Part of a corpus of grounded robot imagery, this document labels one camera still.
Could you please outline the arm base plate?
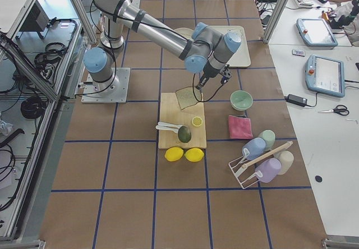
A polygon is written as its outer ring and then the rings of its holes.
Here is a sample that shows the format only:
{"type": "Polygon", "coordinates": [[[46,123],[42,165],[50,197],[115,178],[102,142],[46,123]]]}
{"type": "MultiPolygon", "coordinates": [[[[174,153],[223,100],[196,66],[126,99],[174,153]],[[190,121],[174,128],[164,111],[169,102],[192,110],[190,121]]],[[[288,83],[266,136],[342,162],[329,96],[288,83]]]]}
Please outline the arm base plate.
{"type": "Polygon", "coordinates": [[[84,86],[81,102],[84,104],[126,103],[130,71],[128,67],[112,67],[111,78],[103,83],[93,81],[88,73],[87,82],[84,86]]]}

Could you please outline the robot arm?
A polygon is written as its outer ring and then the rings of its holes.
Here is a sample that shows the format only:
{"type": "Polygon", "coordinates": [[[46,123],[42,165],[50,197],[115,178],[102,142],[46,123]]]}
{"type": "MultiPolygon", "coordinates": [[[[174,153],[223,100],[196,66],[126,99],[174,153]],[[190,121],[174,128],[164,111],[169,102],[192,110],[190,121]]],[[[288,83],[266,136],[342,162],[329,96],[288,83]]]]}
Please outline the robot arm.
{"type": "Polygon", "coordinates": [[[222,76],[222,84],[231,78],[227,63],[241,46],[241,38],[237,34],[222,34],[200,22],[191,39],[186,39],[134,6],[132,0],[93,0],[93,4],[104,17],[102,43],[107,47],[123,46],[122,30],[127,27],[183,60],[186,70],[201,73],[197,89],[217,75],[222,76]]]}

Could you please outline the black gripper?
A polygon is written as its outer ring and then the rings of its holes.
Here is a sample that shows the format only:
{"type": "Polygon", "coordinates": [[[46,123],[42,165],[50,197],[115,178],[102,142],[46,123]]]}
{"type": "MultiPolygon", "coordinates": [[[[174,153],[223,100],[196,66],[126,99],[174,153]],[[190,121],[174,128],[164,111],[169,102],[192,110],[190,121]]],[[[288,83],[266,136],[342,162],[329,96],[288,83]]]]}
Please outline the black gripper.
{"type": "Polygon", "coordinates": [[[231,71],[229,70],[229,64],[225,64],[222,69],[214,68],[209,62],[204,66],[203,75],[200,77],[196,88],[202,89],[210,78],[215,78],[218,74],[222,76],[221,85],[225,85],[232,77],[231,71]]]}

